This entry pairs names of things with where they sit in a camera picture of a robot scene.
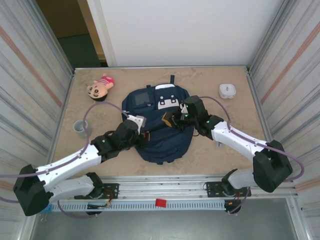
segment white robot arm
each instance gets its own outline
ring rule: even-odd
[[[103,183],[96,173],[89,172],[79,178],[66,179],[82,170],[115,158],[121,151],[143,144],[146,136],[140,134],[140,131],[145,123],[144,117],[129,115],[115,131],[108,131],[92,140],[85,147],[85,151],[82,148],[61,160],[37,168],[31,165],[22,168],[21,175],[35,174],[35,176],[19,177],[13,187],[24,214],[26,216],[37,214],[49,203],[57,200],[74,196],[92,198],[100,196]]]
[[[173,128],[193,126],[200,135],[226,144],[252,162],[252,168],[233,169],[222,179],[224,192],[229,196],[245,187],[260,187],[272,193],[293,172],[285,155],[270,150],[284,152],[280,142],[256,139],[230,126],[222,118],[209,115],[198,96],[188,97],[184,105],[175,112],[166,112],[162,120]]]
[[[252,168],[233,169],[222,178],[221,187],[226,196],[234,196],[241,188],[256,186],[271,193],[293,171],[286,156],[263,147],[267,145],[284,151],[279,142],[273,140],[269,143],[256,139],[230,126],[222,118],[209,115],[198,96],[188,97],[184,105],[177,107],[175,112],[166,112],[162,120],[169,127],[182,130],[193,126],[200,135],[228,145],[252,162]],[[39,173],[33,177],[20,177],[14,185],[13,191],[24,214],[37,214],[57,200],[74,196],[100,196],[103,183],[94,172],[80,178],[66,179],[116,157],[123,150],[144,145],[148,141],[148,136],[141,134],[145,122],[146,119],[142,116],[129,115],[115,131],[108,131],[92,140],[84,152],[81,149],[59,161],[35,169],[31,165],[22,168],[20,174]]]

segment navy blue backpack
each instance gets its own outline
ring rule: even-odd
[[[122,102],[122,110],[127,114],[146,118],[141,132],[149,133],[149,141],[143,147],[136,146],[135,149],[144,160],[159,165],[181,158],[187,152],[194,132],[193,127],[186,127],[181,131],[168,127],[162,121],[165,112],[176,110],[189,97],[187,90],[174,85],[174,80],[175,76],[171,75],[170,84],[148,85],[135,90]]]

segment tabletop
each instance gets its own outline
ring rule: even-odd
[[[180,67],[180,68],[97,68],[77,69],[71,88],[59,133],[53,161],[66,157],[81,149],[86,140],[79,138],[73,130],[75,121],[84,117],[94,101],[87,94],[87,86],[94,80],[107,75],[114,78],[105,101],[121,107],[126,96],[146,85],[155,86],[169,83],[170,75],[175,75],[175,84],[186,89],[190,96],[211,96],[219,100],[227,109],[231,125],[248,135],[264,140],[263,130],[249,88],[243,67]],[[222,99],[218,93],[220,84],[233,84],[236,96]],[[209,114],[227,119],[221,107],[210,99],[203,99]],[[109,106],[98,105],[87,116],[92,127],[90,139],[115,130],[122,122],[121,113]],[[115,158],[80,172],[96,172],[100,177],[109,176],[153,176],[153,175],[194,175],[225,174],[230,170],[246,169],[252,163],[237,151],[226,145],[217,146],[214,141],[204,137],[193,137],[187,153],[172,163],[157,165],[143,160],[135,148],[120,152]]]

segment red object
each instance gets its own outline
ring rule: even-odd
[[[160,208],[166,208],[167,207],[167,200],[157,198],[155,200],[155,206],[160,207]]]

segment backpack handle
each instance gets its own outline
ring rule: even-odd
[[[170,76],[170,83],[175,84],[175,75]]]

